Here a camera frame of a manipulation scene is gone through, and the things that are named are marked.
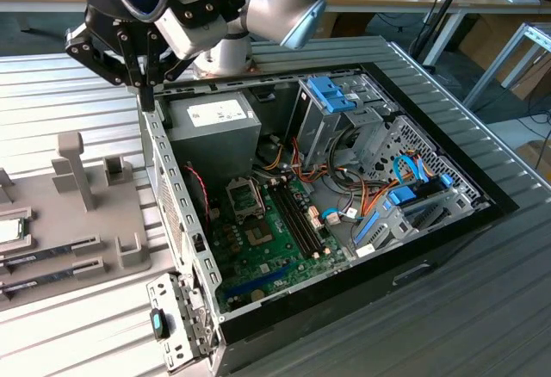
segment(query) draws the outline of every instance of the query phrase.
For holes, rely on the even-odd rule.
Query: red wire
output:
[[[199,181],[199,184],[201,185],[201,189],[203,190],[203,196],[205,197],[205,230],[208,231],[208,196],[207,196],[207,187],[205,186],[205,183],[203,182],[202,178],[199,176],[197,172],[195,172],[195,169],[184,166],[185,170],[189,170],[191,173],[195,175],[197,180]]]

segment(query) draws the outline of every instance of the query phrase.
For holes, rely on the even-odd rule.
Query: white label sticker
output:
[[[236,121],[247,117],[237,100],[191,106],[188,108],[188,114],[195,127]]]
[[[366,256],[372,252],[375,252],[375,248],[372,244],[367,244],[362,248],[358,248],[356,252],[358,253],[358,256],[361,258],[362,256]]]

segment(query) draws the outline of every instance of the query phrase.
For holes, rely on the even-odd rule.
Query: yellow wire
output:
[[[279,164],[279,161],[282,158],[282,151],[283,151],[283,145],[279,146],[279,151],[277,152],[277,156],[275,157],[274,162],[272,162],[272,164],[269,164],[268,166],[264,166],[263,169],[264,170],[274,169]]]

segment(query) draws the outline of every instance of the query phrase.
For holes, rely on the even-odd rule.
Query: green circuit board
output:
[[[300,182],[289,182],[288,189],[309,201]],[[316,235],[326,251],[317,258],[301,255],[266,186],[260,188],[260,195],[266,214],[262,219],[250,217],[243,225],[237,224],[227,195],[220,192],[216,198],[220,216],[211,221],[209,244],[222,275],[216,291],[222,312],[331,271],[346,261],[337,240],[325,228]]]

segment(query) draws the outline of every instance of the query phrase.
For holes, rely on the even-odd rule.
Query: connector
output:
[[[324,227],[323,225],[321,225],[321,222],[319,222],[318,218],[310,219],[310,224],[312,225],[312,228],[314,229],[314,231],[319,231],[321,228]]]
[[[329,225],[337,225],[341,223],[341,219],[338,217],[338,213],[331,212],[325,218],[325,222],[327,222],[327,224]]]
[[[314,205],[308,208],[308,216],[310,217],[310,219],[319,217],[319,211]]]

